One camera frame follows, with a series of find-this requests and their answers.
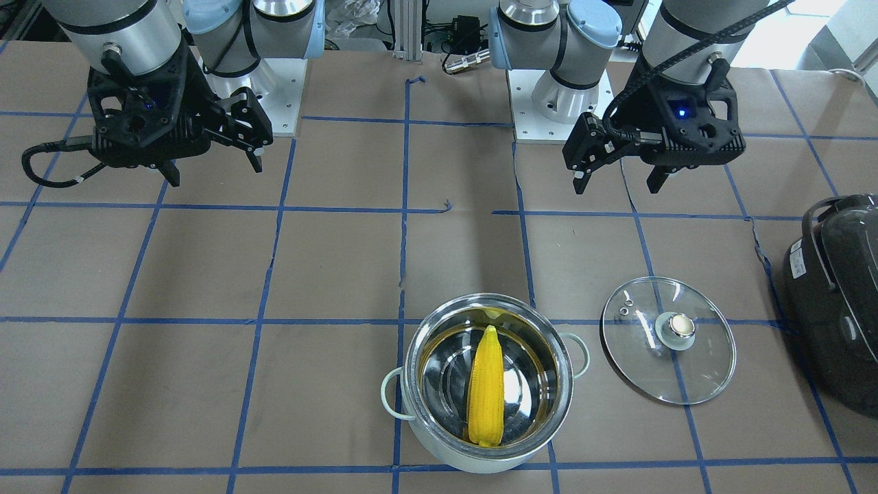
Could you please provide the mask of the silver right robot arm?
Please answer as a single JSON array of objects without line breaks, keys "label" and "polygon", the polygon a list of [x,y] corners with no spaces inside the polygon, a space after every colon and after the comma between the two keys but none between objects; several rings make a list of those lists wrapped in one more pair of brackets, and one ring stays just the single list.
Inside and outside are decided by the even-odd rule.
[{"label": "silver right robot arm", "polygon": [[241,150],[255,172],[281,124],[285,84],[271,59],[325,49],[323,1],[185,1],[179,24],[165,1],[46,1],[90,63],[94,128],[25,150],[26,176],[69,188],[106,167],[145,167],[178,187],[176,160],[211,144]]}]

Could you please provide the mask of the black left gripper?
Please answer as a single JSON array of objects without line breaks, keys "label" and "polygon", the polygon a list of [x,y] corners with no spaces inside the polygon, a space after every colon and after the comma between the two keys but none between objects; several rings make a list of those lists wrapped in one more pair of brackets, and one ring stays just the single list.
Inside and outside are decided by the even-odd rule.
[{"label": "black left gripper", "polygon": [[614,125],[628,132],[655,132],[658,145],[612,137],[595,113],[581,113],[562,147],[573,188],[581,195],[602,166],[639,154],[654,165],[646,179],[657,194],[680,167],[726,165],[746,151],[738,125],[737,94],[728,81],[728,60],[719,58],[704,84],[683,84],[656,75],[626,98],[614,113]]}]

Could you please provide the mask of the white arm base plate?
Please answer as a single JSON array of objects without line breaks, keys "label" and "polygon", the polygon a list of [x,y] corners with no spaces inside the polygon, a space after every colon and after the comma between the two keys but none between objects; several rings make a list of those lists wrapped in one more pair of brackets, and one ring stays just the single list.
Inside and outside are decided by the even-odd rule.
[{"label": "white arm base plate", "polygon": [[613,99],[606,71],[586,90],[562,85],[548,70],[508,70],[507,78],[517,143],[562,145],[581,113],[602,115]]}]

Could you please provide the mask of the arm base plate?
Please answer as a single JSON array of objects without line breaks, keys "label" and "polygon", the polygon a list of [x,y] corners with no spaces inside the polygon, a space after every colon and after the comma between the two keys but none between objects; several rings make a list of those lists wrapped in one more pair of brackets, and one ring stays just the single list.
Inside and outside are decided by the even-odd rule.
[{"label": "arm base plate", "polygon": [[272,122],[275,137],[295,137],[308,64],[305,59],[269,58],[247,75],[206,78],[211,90],[222,98],[230,97],[239,87],[250,87]]}]

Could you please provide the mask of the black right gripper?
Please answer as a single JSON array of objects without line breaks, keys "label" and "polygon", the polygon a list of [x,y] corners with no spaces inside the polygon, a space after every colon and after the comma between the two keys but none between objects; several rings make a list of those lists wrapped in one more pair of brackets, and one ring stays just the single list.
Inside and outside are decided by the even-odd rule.
[{"label": "black right gripper", "polygon": [[91,68],[86,93],[95,122],[91,156],[110,167],[154,166],[170,187],[180,185],[173,160],[206,153],[209,134],[216,143],[244,151],[256,173],[263,171],[261,154],[274,141],[272,122],[250,87],[213,102],[185,41],[162,66],[128,82]]}]

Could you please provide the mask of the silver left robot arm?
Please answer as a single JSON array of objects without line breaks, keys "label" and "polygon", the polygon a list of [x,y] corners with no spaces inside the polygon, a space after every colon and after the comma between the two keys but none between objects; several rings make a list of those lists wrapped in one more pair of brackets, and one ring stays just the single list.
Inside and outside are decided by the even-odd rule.
[{"label": "silver left robot arm", "polygon": [[[571,126],[562,156],[583,194],[602,166],[639,156],[658,193],[682,168],[726,165],[746,149],[738,134],[730,61],[768,1],[665,1],[621,93],[595,110],[624,20],[605,1],[499,1],[485,27],[486,57],[501,70],[538,70],[531,103]],[[219,84],[253,84],[269,59],[317,58],[325,50],[323,1],[185,1],[185,27],[202,69]]]}]

